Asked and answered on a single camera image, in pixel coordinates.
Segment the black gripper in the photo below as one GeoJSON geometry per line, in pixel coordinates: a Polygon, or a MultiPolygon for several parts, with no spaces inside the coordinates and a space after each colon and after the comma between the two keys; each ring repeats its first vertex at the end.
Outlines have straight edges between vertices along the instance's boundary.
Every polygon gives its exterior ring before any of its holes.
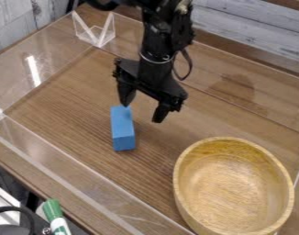
{"type": "Polygon", "coordinates": [[[134,61],[116,58],[112,76],[118,82],[119,100],[123,106],[128,106],[142,91],[159,102],[152,121],[162,123],[171,111],[179,111],[187,99],[187,91],[172,77],[172,65],[175,55],[167,55],[150,60],[140,54],[134,61]]]}

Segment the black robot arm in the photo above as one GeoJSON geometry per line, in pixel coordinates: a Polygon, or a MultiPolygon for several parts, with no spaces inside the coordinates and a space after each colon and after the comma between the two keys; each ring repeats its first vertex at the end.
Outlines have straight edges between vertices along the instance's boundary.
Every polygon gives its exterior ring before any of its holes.
{"type": "Polygon", "coordinates": [[[182,109],[187,91],[180,82],[187,79],[174,68],[178,55],[190,57],[195,31],[191,13],[192,0],[84,0],[98,10],[112,11],[119,6],[142,10],[143,37],[140,58],[118,58],[112,76],[118,82],[119,100],[128,106],[138,92],[158,101],[152,121],[159,123],[182,109]]]}

